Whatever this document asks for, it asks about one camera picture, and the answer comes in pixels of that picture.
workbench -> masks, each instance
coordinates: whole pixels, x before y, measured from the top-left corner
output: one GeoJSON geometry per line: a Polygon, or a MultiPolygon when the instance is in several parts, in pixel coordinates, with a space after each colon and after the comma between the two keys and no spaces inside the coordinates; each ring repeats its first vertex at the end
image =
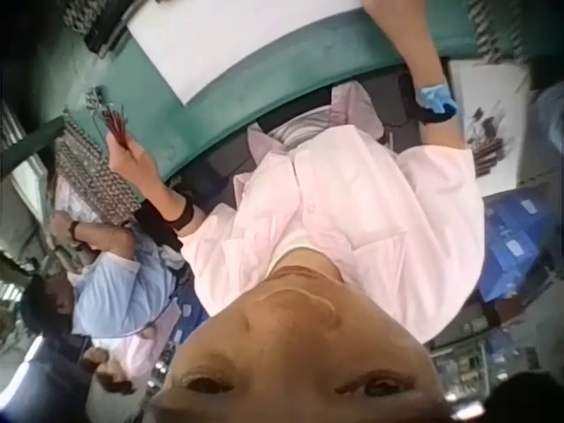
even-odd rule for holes
{"type": "MultiPolygon", "coordinates": [[[[442,56],[476,55],[474,27],[464,0],[428,0],[428,20],[442,56]]],[[[527,53],[551,56],[562,51],[559,24],[543,7],[530,7],[523,28],[527,53]]],[[[502,49],[509,51],[508,30],[501,28],[500,34],[502,49]]],[[[68,45],[57,43],[62,41],[51,43],[50,50],[69,51],[68,45]]],[[[123,105],[130,130],[155,156],[164,179],[258,116],[290,100],[401,61],[363,11],[350,11],[274,41],[235,63],[182,105],[133,38],[103,60],[77,53],[77,48],[72,60],[65,59],[66,64],[57,66],[57,75],[46,76],[41,67],[35,70],[45,79],[40,81],[42,94],[35,99],[41,104],[43,122],[68,108],[78,124],[102,142],[85,110],[84,94],[91,86],[103,85],[108,99],[123,105]]]]}

eye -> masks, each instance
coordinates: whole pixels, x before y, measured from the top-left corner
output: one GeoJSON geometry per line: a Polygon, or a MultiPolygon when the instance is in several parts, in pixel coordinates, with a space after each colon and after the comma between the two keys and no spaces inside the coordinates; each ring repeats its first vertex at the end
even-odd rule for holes
{"type": "Polygon", "coordinates": [[[396,395],[406,390],[405,386],[391,379],[372,379],[363,386],[364,395],[371,398],[396,395]]]}
{"type": "Polygon", "coordinates": [[[362,395],[379,398],[413,389],[413,383],[400,377],[368,374],[335,390],[339,395],[362,395]]]}
{"type": "Polygon", "coordinates": [[[199,394],[218,395],[225,394],[233,389],[233,386],[213,380],[211,377],[197,377],[186,385],[187,390],[193,390],[199,394]]]}

blue box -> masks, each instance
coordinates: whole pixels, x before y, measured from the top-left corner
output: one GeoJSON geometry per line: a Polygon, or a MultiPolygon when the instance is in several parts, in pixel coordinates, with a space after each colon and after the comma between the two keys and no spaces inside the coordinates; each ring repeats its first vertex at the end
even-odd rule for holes
{"type": "Polygon", "coordinates": [[[534,189],[514,191],[486,208],[486,260],[479,279],[484,301],[517,293],[555,223],[534,189]]]}

hand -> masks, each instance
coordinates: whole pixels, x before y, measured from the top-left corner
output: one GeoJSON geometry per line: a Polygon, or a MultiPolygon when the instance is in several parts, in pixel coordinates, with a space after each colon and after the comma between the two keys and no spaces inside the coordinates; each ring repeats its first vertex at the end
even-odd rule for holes
{"type": "Polygon", "coordinates": [[[49,222],[49,231],[58,240],[67,241],[71,239],[69,228],[71,227],[72,217],[66,211],[56,211],[49,222]]]}
{"type": "Polygon", "coordinates": [[[109,168],[123,179],[145,193],[154,184],[160,183],[159,169],[155,159],[136,139],[128,133],[127,148],[117,143],[109,132],[106,135],[109,151],[109,168]]]}

bundle of rods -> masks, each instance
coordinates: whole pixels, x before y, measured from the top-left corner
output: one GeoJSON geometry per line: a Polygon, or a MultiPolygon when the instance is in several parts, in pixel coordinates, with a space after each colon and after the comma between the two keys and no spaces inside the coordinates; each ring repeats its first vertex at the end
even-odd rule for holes
{"type": "Polygon", "coordinates": [[[111,108],[105,108],[100,111],[101,120],[106,125],[106,128],[115,137],[115,141],[123,148],[127,148],[127,130],[125,124],[127,120],[123,115],[123,110],[118,112],[111,108]]]}

